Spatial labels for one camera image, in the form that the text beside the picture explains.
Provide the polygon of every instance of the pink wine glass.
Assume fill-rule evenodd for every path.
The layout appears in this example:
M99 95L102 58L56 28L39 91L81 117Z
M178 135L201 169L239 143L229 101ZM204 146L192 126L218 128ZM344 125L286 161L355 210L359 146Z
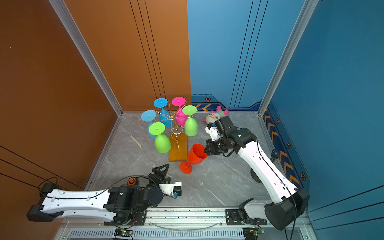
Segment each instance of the pink wine glass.
M183 97L175 97L172 100L172 104L174 106L179 107L177 113L176 113L176 122L178 125L184 127L185 121L188 119L188 116L183 113L181 110L181 106L183 106L187 101Z

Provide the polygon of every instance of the blue wall panel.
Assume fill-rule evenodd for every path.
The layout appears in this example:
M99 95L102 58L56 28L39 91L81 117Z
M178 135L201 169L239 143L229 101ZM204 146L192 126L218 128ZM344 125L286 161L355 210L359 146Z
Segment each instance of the blue wall panel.
M240 84L236 107L249 107L256 99L264 97L303 3L304 0L268 1L248 76L245 79L244 74Z
M225 108L245 110L259 102L303 3L188 0L192 102L214 96Z
M375 190L321 208L383 184L383 7L383 1L319 1L272 98L308 171L311 220L383 201ZM346 231L362 223L332 226L383 212L380 204L313 224L331 227L316 231L320 240L349 239Z
M229 107L251 0L188 0L192 94Z
M368 222L355 223L333 228L317 230L316 235L319 240L338 239L338 240L362 240L362 239L383 239L382 226L384 219Z

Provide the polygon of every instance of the metal corner post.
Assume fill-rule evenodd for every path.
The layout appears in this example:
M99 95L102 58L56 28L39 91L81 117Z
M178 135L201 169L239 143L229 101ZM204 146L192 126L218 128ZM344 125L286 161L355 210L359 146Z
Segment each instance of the metal corner post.
M285 69L288 66L288 63L291 60L293 52L295 51L296 46L299 43L301 36L303 35L303 32L313 14L314 9L316 8L318 1L319 0L306 0L304 2L299 17L296 20L295 26L293 27L291 35L285 46L283 54L281 55L280 61L277 64L275 73L273 74L271 82L269 83L268 88L265 92L263 101L259 107L259 116L263 117L264 112L269 102L271 101L277 86L279 85L281 77L283 76Z
M49 0L49 2L51 3L56 14L59 16L59 19L61 20L68 34L72 38L72 41L75 43L77 49L79 50L84 61L88 65L89 69L91 70L96 81L99 83L100 88L103 90L109 103L115 110L116 114L118 116L121 116L123 113L123 110L118 100L116 99L116 96L114 95L111 87L109 86L107 80L105 79L105 76L101 71L98 63L96 62L96 59L94 58L91 50L89 49L87 43L85 42L83 35L81 34L74 19L72 18L71 13L69 12L67 6L65 5L64 0Z

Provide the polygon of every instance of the orange wall panel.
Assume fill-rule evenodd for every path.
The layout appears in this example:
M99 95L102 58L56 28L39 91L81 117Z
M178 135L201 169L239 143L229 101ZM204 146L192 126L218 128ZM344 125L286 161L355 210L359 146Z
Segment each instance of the orange wall panel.
M1 1L0 29L2 239L49 240L61 220L27 220L35 187L82 190L117 115L49 1Z
M187 1L65 0L124 111L190 103Z

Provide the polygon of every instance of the wooden base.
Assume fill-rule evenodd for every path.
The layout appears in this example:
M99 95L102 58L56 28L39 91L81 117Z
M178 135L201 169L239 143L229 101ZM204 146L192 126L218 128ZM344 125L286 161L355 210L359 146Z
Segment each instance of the wooden base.
M177 135L177 141L179 142L179 147L177 147L177 142L175 139L170 137L170 143L172 144L172 148L169 151L169 161L170 162L180 162L188 160L188 141L187 135L185 133L181 133Z

